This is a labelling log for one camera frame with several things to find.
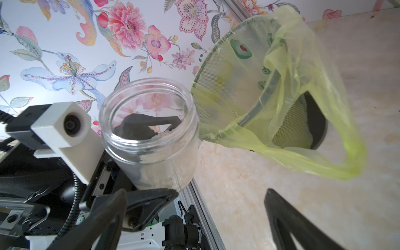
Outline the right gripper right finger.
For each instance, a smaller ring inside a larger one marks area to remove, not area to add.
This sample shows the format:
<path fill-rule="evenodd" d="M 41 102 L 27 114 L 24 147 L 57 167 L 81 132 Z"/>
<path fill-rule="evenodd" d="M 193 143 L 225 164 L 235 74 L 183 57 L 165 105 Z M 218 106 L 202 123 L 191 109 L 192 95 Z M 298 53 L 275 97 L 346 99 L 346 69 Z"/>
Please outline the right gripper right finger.
<path fill-rule="evenodd" d="M 278 250 L 297 249 L 293 239 L 305 250 L 343 249 L 274 189 L 267 190 L 264 205 L 273 241 Z"/>

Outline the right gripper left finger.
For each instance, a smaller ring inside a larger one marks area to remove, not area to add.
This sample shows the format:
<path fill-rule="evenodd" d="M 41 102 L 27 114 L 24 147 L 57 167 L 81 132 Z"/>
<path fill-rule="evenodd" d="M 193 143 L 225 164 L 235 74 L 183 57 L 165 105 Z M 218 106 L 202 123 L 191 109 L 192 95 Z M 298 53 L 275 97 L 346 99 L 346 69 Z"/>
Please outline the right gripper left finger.
<path fill-rule="evenodd" d="M 88 219 L 51 244 L 49 250 L 115 250 L 127 209 L 127 193 L 121 189 L 106 197 L 104 203 L 91 212 Z"/>

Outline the clear jar with rice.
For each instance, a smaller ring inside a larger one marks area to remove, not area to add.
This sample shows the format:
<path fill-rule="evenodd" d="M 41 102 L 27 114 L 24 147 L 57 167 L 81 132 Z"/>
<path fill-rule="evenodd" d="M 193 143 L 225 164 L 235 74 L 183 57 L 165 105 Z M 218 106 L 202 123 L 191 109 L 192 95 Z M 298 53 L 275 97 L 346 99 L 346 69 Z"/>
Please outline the clear jar with rice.
<path fill-rule="evenodd" d="M 197 111 L 188 88 L 177 81 L 121 84 L 100 110 L 104 148 L 137 189 L 180 191 L 198 164 Z"/>

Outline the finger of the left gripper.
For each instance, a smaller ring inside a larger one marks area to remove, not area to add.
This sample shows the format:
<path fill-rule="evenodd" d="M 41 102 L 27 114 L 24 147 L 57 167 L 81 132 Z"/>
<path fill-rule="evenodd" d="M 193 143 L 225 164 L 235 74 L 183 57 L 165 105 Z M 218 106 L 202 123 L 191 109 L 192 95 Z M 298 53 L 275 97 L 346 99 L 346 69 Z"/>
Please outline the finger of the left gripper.
<path fill-rule="evenodd" d="M 144 114 L 131 114 L 114 128 L 113 133 L 127 140 L 150 140 L 158 135 L 151 127 L 169 125 L 167 131 L 176 129 L 182 121 L 178 116 L 153 117 Z"/>
<path fill-rule="evenodd" d="M 178 197 L 178 192 L 174 189 L 126 191 L 126 193 L 127 209 L 123 219 L 122 231 L 144 230 L 164 207 Z M 112 194 L 96 197 L 90 214 L 104 203 L 106 197 L 109 195 Z"/>

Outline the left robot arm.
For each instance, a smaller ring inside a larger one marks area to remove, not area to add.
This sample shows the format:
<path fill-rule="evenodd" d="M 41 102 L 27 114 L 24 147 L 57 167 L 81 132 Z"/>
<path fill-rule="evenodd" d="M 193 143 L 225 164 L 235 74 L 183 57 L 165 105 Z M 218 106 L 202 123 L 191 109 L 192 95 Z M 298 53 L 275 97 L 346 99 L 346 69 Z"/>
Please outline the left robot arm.
<path fill-rule="evenodd" d="M 158 214 L 192 180 L 199 119 L 191 110 L 131 114 L 97 135 L 76 103 L 1 112 L 1 234 L 47 250 L 184 249 L 194 226 Z"/>

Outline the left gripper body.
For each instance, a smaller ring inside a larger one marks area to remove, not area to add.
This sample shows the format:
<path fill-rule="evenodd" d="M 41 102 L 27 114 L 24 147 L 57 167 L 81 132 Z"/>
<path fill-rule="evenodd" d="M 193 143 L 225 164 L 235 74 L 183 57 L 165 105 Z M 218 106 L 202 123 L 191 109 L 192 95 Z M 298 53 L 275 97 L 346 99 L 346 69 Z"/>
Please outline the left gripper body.
<path fill-rule="evenodd" d="M 97 196 L 135 187 L 103 154 L 89 184 L 59 157 L 38 159 L 18 143 L 1 147 L 1 235 L 57 235 L 70 211 L 89 211 Z"/>

